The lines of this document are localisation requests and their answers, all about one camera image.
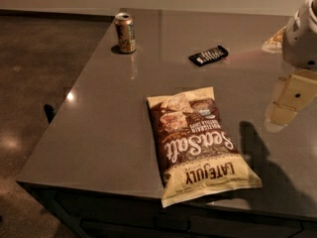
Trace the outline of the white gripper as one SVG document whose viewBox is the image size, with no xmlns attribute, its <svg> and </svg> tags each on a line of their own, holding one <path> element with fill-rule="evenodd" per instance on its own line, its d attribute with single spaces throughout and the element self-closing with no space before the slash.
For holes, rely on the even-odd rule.
<svg viewBox="0 0 317 238">
<path fill-rule="evenodd" d="M 317 0 L 305 0 L 288 21 L 282 54 L 283 59 L 295 67 L 317 68 Z M 299 70 L 287 79 L 280 77 L 264 115 L 265 128 L 269 132 L 280 132 L 294 119 L 296 112 L 316 96 L 317 72 Z"/>
</svg>

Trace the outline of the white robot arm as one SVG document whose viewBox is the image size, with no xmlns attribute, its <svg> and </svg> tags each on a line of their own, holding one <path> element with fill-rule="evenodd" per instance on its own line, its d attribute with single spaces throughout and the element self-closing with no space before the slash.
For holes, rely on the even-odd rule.
<svg viewBox="0 0 317 238">
<path fill-rule="evenodd" d="M 266 129 L 279 132 L 317 96 L 317 0 L 305 0 L 262 50 L 281 53 L 282 65 L 292 68 L 276 81 L 265 113 Z"/>
</svg>

